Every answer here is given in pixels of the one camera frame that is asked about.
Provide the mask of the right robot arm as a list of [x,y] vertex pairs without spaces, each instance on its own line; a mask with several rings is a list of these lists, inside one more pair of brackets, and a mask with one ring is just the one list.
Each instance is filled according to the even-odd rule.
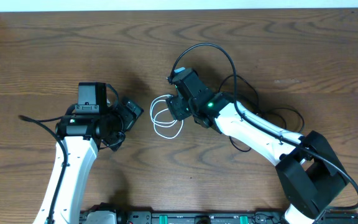
[[229,93],[214,93],[191,68],[167,78],[177,95],[167,99],[176,120],[193,117],[204,128],[235,138],[265,157],[278,174],[290,207],[287,223],[314,223],[349,183],[328,140],[280,128],[249,111]]

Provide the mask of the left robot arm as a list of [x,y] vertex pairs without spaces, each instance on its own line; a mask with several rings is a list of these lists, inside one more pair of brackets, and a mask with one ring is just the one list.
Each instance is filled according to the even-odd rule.
[[143,109],[128,98],[107,99],[110,84],[81,82],[78,101],[58,119],[51,178],[35,223],[79,223],[86,183],[100,149],[120,148]]

